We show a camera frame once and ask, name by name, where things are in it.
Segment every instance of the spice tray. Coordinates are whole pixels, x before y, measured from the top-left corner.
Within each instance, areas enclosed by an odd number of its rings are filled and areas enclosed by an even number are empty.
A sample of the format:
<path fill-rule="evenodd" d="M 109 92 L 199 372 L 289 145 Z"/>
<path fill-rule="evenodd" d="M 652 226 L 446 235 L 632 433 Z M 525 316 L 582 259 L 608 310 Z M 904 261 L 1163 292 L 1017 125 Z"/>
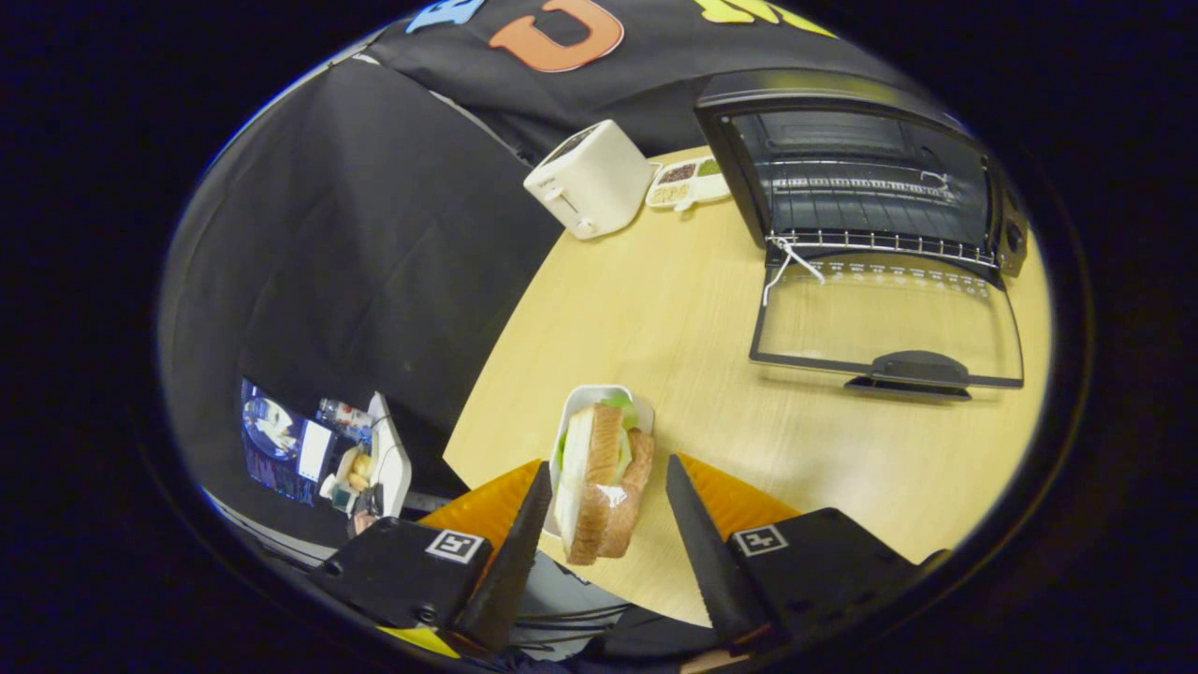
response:
<path fill-rule="evenodd" d="M 654 208 L 680 212 L 694 204 L 722 199 L 728 193 L 728 183 L 715 157 L 707 156 L 664 166 L 654 176 L 645 202 Z"/>

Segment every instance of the bread slice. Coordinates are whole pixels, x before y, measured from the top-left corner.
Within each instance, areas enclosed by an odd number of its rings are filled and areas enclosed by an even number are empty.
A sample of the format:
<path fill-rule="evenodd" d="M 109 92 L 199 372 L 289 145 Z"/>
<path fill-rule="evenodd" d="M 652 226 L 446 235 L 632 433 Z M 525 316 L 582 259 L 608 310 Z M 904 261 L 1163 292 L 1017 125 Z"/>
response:
<path fill-rule="evenodd" d="M 593 405 L 570 418 L 558 479 L 557 518 L 567 564 L 594 564 L 612 511 L 610 490 L 619 464 L 618 408 Z"/>
<path fill-rule="evenodd" d="M 633 540 L 633 527 L 636 526 L 636 517 L 641 511 L 641 494 L 653 469 L 653 453 L 657 449 L 653 436 L 633 429 L 628 432 L 628 441 L 633 447 L 633 462 L 628 464 L 624 478 L 619 481 L 625 498 L 607 516 L 607 529 L 604 530 L 603 542 L 599 546 L 599 557 L 618 558 L 628 552 L 628 544 Z"/>

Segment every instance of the white toaster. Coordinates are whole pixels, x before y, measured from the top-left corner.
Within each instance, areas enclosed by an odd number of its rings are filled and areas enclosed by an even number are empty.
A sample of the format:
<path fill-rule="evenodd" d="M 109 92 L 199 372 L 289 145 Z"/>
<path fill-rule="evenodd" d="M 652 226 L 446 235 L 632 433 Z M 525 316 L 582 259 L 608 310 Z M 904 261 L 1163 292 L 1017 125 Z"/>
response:
<path fill-rule="evenodd" d="M 653 165 L 612 120 L 565 139 L 525 178 L 525 189 L 570 233 L 593 238 L 628 226 Z"/>

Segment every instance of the white plastic tray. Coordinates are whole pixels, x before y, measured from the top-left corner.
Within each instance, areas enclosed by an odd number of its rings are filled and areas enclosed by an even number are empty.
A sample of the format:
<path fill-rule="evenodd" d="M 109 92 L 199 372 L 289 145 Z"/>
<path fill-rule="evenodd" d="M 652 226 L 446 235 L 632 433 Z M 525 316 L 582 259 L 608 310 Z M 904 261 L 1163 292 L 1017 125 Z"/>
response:
<path fill-rule="evenodd" d="M 708 154 L 697 159 L 686 159 L 685 162 L 662 166 L 653 176 L 653 183 L 649 184 L 649 190 L 645 194 L 645 204 L 653 208 L 673 208 L 676 212 L 682 212 L 695 204 L 715 201 L 727 196 L 731 192 L 728 190 L 727 181 L 724 180 L 724 174 L 698 175 L 698 166 L 708 159 L 715 160 L 715 157 Z M 661 182 L 661 178 L 667 172 L 688 165 L 695 166 L 690 177 L 672 182 Z M 676 189 L 680 193 L 661 199 L 662 194 L 659 194 L 659 190 L 666 192 L 670 189 Z"/>
<path fill-rule="evenodd" d="M 641 418 L 640 424 L 636 425 L 645 433 L 653 433 L 653 408 L 648 406 L 643 400 L 637 400 L 633 396 L 633 393 L 628 389 L 616 385 L 616 384 L 601 384 L 601 385 L 589 385 L 579 387 L 574 391 L 570 391 L 569 397 L 565 399 L 565 406 L 562 408 L 562 421 L 557 425 L 557 435 L 553 436 L 553 448 L 549 451 L 549 481 L 553 486 L 553 498 L 549 502 L 549 514 L 545 516 L 545 524 L 541 530 L 553 536 L 555 539 L 561 539 L 562 534 L 557 530 L 557 520 L 553 518 L 553 505 L 557 503 L 557 480 L 562 474 L 562 467 L 557 463 L 557 442 L 565 433 L 567 426 L 570 424 L 570 418 L 574 413 L 580 409 L 593 406 L 603 401 L 604 399 L 610 399 L 617 395 L 625 395 L 628 400 L 633 401 L 633 409 Z"/>

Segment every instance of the water bottle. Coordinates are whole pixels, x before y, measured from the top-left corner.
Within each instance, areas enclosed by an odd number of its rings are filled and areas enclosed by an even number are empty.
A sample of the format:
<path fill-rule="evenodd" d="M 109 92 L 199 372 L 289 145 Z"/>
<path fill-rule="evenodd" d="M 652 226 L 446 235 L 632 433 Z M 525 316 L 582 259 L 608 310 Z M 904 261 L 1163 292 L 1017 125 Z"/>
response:
<path fill-rule="evenodd" d="M 370 445 L 374 420 L 370 415 L 340 401 L 321 399 L 316 419 L 358 443 Z"/>

